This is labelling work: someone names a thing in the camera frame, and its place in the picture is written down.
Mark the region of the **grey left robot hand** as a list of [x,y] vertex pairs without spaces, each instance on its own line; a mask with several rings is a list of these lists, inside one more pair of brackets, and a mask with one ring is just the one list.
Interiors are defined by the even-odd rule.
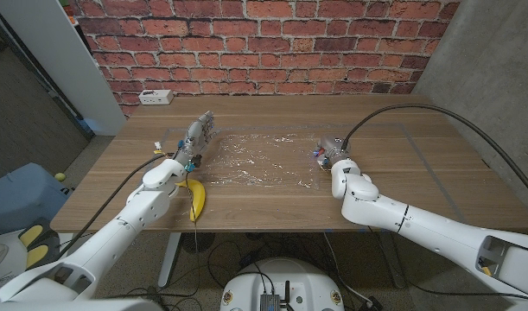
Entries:
[[207,111],[191,123],[184,138],[178,142],[173,159],[188,172],[200,167],[202,154],[216,135],[213,127],[213,112]]

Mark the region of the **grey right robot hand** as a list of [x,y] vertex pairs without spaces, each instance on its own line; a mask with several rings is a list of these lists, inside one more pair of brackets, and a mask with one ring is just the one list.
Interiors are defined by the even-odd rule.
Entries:
[[313,152],[317,163],[323,169],[331,169],[335,163],[349,157],[350,144],[335,135],[323,136]]

